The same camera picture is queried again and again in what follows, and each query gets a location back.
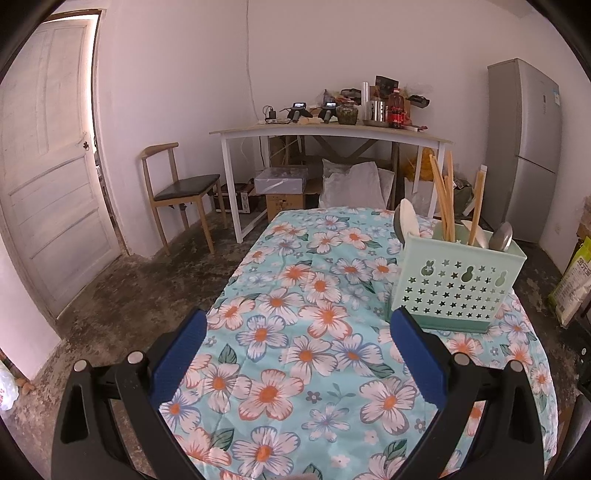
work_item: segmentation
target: white door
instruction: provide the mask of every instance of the white door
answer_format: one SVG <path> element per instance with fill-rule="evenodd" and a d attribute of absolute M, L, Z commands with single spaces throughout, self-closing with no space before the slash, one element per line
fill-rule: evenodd
<path fill-rule="evenodd" d="M 54 315 L 121 253 L 90 138 L 95 26 L 42 24 L 0 84 L 0 203 L 28 277 Z"/>

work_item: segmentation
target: metal cup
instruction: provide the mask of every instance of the metal cup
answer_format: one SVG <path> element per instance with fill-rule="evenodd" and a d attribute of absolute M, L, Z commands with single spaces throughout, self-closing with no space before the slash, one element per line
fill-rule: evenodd
<path fill-rule="evenodd" d="M 369 120 L 373 122 L 388 122 L 388 107 L 383 100 L 369 101 Z"/>

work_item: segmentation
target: wooden chopstick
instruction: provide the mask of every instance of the wooden chopstick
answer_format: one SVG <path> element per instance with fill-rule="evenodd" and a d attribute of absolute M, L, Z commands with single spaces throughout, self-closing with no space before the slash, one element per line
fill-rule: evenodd
<path fill-rule="evenodd" d="M 446 164 L 447 164 L 447 176 L 445 178 L 445 183 L 447 187 L 447 195 L 449 200 L 449 208 L 450 213 L 452 215 L 451 222 L 449 222 L 447 228 L 449 232 L 449 241 L 455 242 L 456 241 L 456 214 L 453 210 L 453 157 L 452 151 L 448 150 L 446 155 Z"/>
<path fill-rule="evenodd" d="M 480 166 L 479 172 L 476 174 L 476 186 L 474 189 L 474 198 L 476 203 L 474 205 L 474 215 L 472 216 L 472 227 L 470 228 L 470 237 L 468 237 L 468 245 L 474 245 L 476 239 L 476 229 L 480 221 L 480 210 L 482 209 L 482 196 L 484 195 L 484 184 L 486 181 L 486 167 Z"/>
<path fill-rule="evenodd" d="M 433 181 L 435 183 L 435 188 L 437 189 L 437 201 L 439 202 L 439 208 L 441 209 L 441 232 L 443 234 L 443 239 L 446 242 L 448 242 L 448 224 L 450 222 L 450 217 L 447 211 L 447 192 L 443 184 L 443 178 L 441 177 L 441 172 L 439 171 L 437 161 L 435 160 L 435 157 L 433 155 L 429 155 L 429 162 L 431 162 L 431 169 L 433 170 Z"/>

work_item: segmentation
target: power adapter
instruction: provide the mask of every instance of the power adapter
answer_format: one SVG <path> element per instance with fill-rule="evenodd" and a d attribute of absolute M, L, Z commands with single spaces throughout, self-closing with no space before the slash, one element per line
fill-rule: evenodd
<path fill-rule="evenodd" d="M 265 116 L 265 123 L 276 124 L 277 123 L 277 112 L 273 110 L 273 107 L 269 108 L 267 115 Z"/>

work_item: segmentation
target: light blue tablecloth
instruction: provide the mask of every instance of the light blue tablecloth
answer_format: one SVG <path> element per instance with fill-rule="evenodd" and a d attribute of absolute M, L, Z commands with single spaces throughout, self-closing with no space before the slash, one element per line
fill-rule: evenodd
<path fill-rule="evenodd" d="M 432 235 L 420 219 L 421 235 Z M 208 480 L 315 473 L 386 480 L 436 409 L 425 402 L 385 319 L 401 245 L 392 212 L 337 208 L 279 214 L 207 315 L 209 330 L 160 412 Z M 511 293 L 484 335 L 435 331 L 477 364 L 526 367 L 544 456 L 556 451 L 548 360 Z M 474 405 L 447 467 L 462 463 L 483 405 Z"/>

